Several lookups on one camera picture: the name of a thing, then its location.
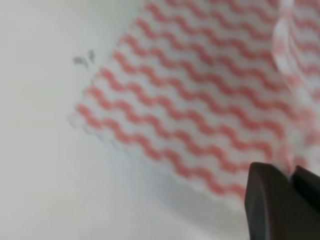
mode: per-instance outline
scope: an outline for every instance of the red wavy pattern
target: red wavy pattern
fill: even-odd
[[[139,28],[141,28],[144,31],[145,35],[151,40],[164,38],[164,39],[168,40],[170,42],[171,46],[175,49],[187,48],[187,46],[185,46],[184,44],[180,43],[177,40],[177,38],[174,34],[168,32],[168,31],[156,33],[151,29],[149,24],[141,18],[138,18],[138,20],[136,21],[136,25]],[[268,65],[273,70],[277,69],[275,66],[275,63],[273,61],[271,51],[269,51],[269,50],[250,51],[243,41],[236,39],[236,38],[220,39],[217,37],[216,33],[210,28],[202,29],[201,34],[207,36],[208,39],[211,41],[211,43],[219,48],[233,47],[239,51],[239,53],[242,55],[242,57],[244,57],[248,60],[251,60],[251,61],[262,60],[262,61],[268,63]]]
[[[312,10],[320,8],[319,0],[295,0],[294,4],[298,7],[309,7],[312,8]]]
[[[301,50],[303,53],[307,54],[307,53],[316,53],[318,55],[320,55],[320,46],[311,42],[311,41],[305,41],[302,42],[300,40],[297,39],[296,34],[292,31],[292,29],[290,30],[290,38],[293,40],[294,45],[296,45],[296,47]]]
[[[294,27],[299,30],[312,30],[320,38],[320,24],[308,18],[298,18],[295,14],[292,16]]]
[[[255,14],[258,18],[260,18],[261,21],[263,21],[265,24],[274,25],[277,21],[276,16],[270,16],[268,15],[265,10],[259,6],[256,5],[250,5],[250,6],[241,6],[237,3],[237,0],[209,0],[213,4],[227,4],[229,9],[237,14],[237,15],[247,15],[249,13]],[[272,3],[271,5],[277,7],[277,3],[274,0],[268,1],[269,3]]]
[[[317,75],[317,76],[320,76],[320,67],[316,64],[310,64],[308,66],[304,65],[297,52],[295,51],[294,47],[292,47],[291,43],[289,43],[289,50],[290,50],[290,53],[292,54],[293,56],[293,59],[295,60],[296,64],[297,64],[297,67],[307,76],[307,77],[310,77],[310,76],[313,76],[313,75]]]
[[[170,99],[168,99],[165,96],[157,96],[157,97],[149,97],[145,94],[144,89],[138,85],[137,83],[130,82],[127,85],[122,85],[119,81],[117,81],[116,77],[114,74],[108,70],[107,68],[104,68],[101,71],[102,77],[106,79],[109,83],[109,86],[117,91],[117,92],[123,92],[123,91],[130,91],[135,93],[137,99],[144,104],[145,106],[152,107],[154,105],[160,105],[162,106],[166,111],[167,114],[175,119],[176,121],[181,121],[181,120],[191,120],[195,124],[198,125],[199,128],[203,125],[205,122],[204,118],[202,115],[200,115],[198,112],[193,111],[193,110],[188,110],[186,112],[179,111],[174,108],[173,103],[171,102]],[[228,107],[222,107],[216,103],[214,98],[209,95],[206,92],[202,92],[197,96],[197,98],[205,103],[207,103],[209,110],[212,113],[215,113],[220,116],[225,116],[225,115],[233,115],[238,118],[238,120],[241,122],[241,124],[247,128],[248,130],[251,131],[259,131],[262,129],[268,129],[275,133],[275,135],[279,138],[282,139],[284,137],[284,129],[283,127],[275,122],[271,121],[268,119],[264,119],[262,121],[253,121],[248,118],[246,113],[239,108],[238,106],[230,105]]]
[[[169,4],[175,8],[180,8],[181,6],[187,7],[195,17],[201,20],[207,20],[211,18],[218,20],[219,24],[225,29],[232,30],[232,31],[243,30],[247,32],[255,40],[270,41],[272,37],[271,33],[259,32],[249,22],[232,23],[228,21],[227,18],[223,14],[221,14],[219,11],[211,11],[210,13],[206,13],[202,11],[200,8],[198,8],[198,6],[193,1],[185,0],[179,3],[174,3],[174,4],[170,2]],[[147,9],[150,10],[158,20],[164,21],[164,22],[177,23],[187,33],[189,33],[190,31],[193,33],[199,32],[199,28],[195,29],[190,27],[188,23],[181,16],[178,16],[178,15],[174,15],[170,17],[164,16],[159,10],[159,8],[153,3],[149,3],[147,6]]]
[[[174,166],[175,172],[186,179],[198,177],[203,179],[209,189],[219,195],[227,193],[237,194],[239,197],[244,198],[245,189],[239,184],[231,184],[222,186],[218,183],[216,177],[207,169],[202,167],[189,168],[183,164],[181,157],[172,149],[157,150],[153,148],[150,140],[139,133],[126,134],[122,131],[119,123],[113,119],[106,118],[103,121],[96,119],[90,109],[83,104],[77,106],[77,111],[85,118],[87,124],[95,129],[102,129],[104,127],[113,131],[115,138],[125,144],[138,144],[145,152],[145,155],[154,161],[161,161],[163,158],[169,160]]]
[[[193,138],[184,130],[178,129],[178,130],[175,130],[174,132],[167,131],[163,127],[160,119],[158,119],[154,115],[145,114],[143,116],[139,116],[135,113],[134,107],[129,102],[126,102],[123,100],[117,100],[115,102],[111,102],[106,98],[104,93],[97,87],[93,86],[93,87],[88,88],[86,90],[86,93],[94,96],[95,99],[98,101],[99,105],[106,110],[113,110],[113,109],[122,110],[125,113],[126,118],[131,123],[134,123],[134,124],[148,123],[154,127],[155,132],[160,137],[165,138],[165,139],[172,139],[172,138],[180,139],[187,146],[187,149],[197,157],[205,156],[208,153],[212,154],[208,150],[211,148],[213,148],[213,149],[216,148],[216,146],[214,146],[214,145],[208,145],[207,147],[204,147],[204,148],[202,148],[201,146],[198,146],[193,141]],[[221,124],[217,127],[211,127],[211,126],[207,125],[205,122],[203,122],[203,125],[200,129],[200,132],[202,132],[203,134],[205,134],[207,136],[214,136],[217,134],[224,135],[225,137],[229,138],[231,145],[234,148],[238,149],[239,151],[243,151],[243,152],[246,152],[248,150],[260,151],[266,156],[267,162],[270,161],[273,157],[273,149],[268,143],[263,142],[263,141],[257,141],[257,140],[253,140],[248,143],[241,141],[241,140],[239,140],[238,133],[234,129],[232,129],[231,127],[229,127],[225,124]],[[229,162],[225,158],[220,158],[221,157],[220,154],[214,155],[214,156],[219,159],[219,161],[221,162],[222,168],[224,168],[224,166],[231,166],[232,164],[234,164],[232,162]],[[232,171],[235,171],[235,170],[237,170],[237,171],[238,170],[248,170],[248,164],[247,163],[234,164]]]
[[[144,53],[146,53],[146,51],[144,50],[139,50],[137,49],[137,53],[140,56],[145,56]],[[163,56],[164,54],[162,53],[161,50],[156,49],[154,51],[154,53],[156,55],[158,55],[158,53]],[[116,51],[113,54],[114,59],[116,59],[123,71],[125,71],[128,74],[144,74],[146,75],[150,82],[152,84],[154,84],[157,87],[163,87],[163,86],[167,86],[170,85],[172,87],[174,87],[177,92],[179,93],[180,97],[182,97],[183,99],[187,100],[187,101],[192,101],[194,99],[197,99],[197,96],[200,96],[203,94],[203,92],[190,92],[188,91],[186,88],[184,88],[183,83],[177,79],[177,78],[161,78],[159,76],[157,76],[156,72],[154,71],[153,68],[147,66],[147,65],[140,65],[140,66],[133,66],[131,65],[128,60],[126,59],[126,57],[124,55],[122,55],[120,52]],[[169,60],[163,60],[164,62],[167,62],[167,65],[170,65],[171,67],[173,65],[175,65],[175,63],[169,64]],[[185,66],[190,66],[191,64],[188,62],[181,62],[181,67],[185,67]],[[262,101],[261,99],[259,99],[259,96],[257,95],[257,93],[252,90],[249,87],[246,86],[238,86],[237,88],[232,88],[230,86],[228,86],[226,84],[226,81],[220,76],[220,75],[216,75],[216,74],[200,74],[197,72],[193,72],[195,71],[194,68],[188,68],[188,74],[191,78],[193,78],[196,82],[199,83],[210,83],[210,84],[214,84],[217,88],[219,88],[220,92],[227,95],[228,97],[235,97],[235,96],[242,96],[247,98],[248,100],[251,101],[251,103],[257,108],[260,109],[262,111],[272,111],[272,110],[279,110],[281,112],[283,112],[284,114],[286,114],[290,119],[295,118],[296,115],[294,113],[294,111],[292,110],[292,108],[286,104],[285,102],[282,101],[278,101],[278,100],[274,100],[274,101],[270,101],[270,102],[265,102]]]
[[[164,52],[159,48],[156,48],[156,47],[153,47],[151,49],[142,48],[139,45],[139,42],[130,34],[127,34],[122,39],[122,42],[129,44],[132,47],[133,52],[140,57],[146,57],[148,55],[156,56],[159,59],[160,63],[165,68],[185,69],[186,72],[189,74],[189,77],[193,78],[193,80],[195,81],[204,82],[205,79],[210,79],[210,77],[207,77],[204,74],[197,72],[196,69],[193,67],[193,65],[186,60],[174,62],[172,60],[167,59]],[[202,60],[202,62],[210,66],[212,66],[213,64],[222,64],[225,67],[227,67],[228,70],[238,78],[246,79],[249,77],[253,77],[255,79],[258,79],[266,89],[276,93],[288,90],[286,85],[283,82],[281,83],[271,82],[268,76],[263,71],[257,68],[241,69],[237,67],[235,62],[226,55],[219,55],[217,57],[212,57],[208,55],[206,53],[206,50],[201,45],[191,45],[190,48],[192,48],[198,54],[198,57]],[[117,59],[122,64],[123,67],[129,68],[128,61],[126,61],[126,58],[121,53],[116,52],[115,59]]]

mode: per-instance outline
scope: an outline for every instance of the dark plastic object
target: dark plastic object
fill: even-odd
[[[320,240],[320,215],[270,164],[251,164],[244,205],[250,240]]]
[[[291,184],[315,211],[320,214],[320,177],[297,166]]]

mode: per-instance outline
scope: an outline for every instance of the white surface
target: white surface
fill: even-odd
[[[110,51],[139,10],[88,2],[0,1],[1,240],[242,239],[243,216],[68,124],[97,68],[73,57]]]

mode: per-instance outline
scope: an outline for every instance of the white paper towel with red pattern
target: white paper towel with red pattern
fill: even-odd
[[[320,8],[297,2],[148,1],[72,123],[242,205],[251,162],[289,174],[320,152],[316,124],[306,128],[320,99]]]

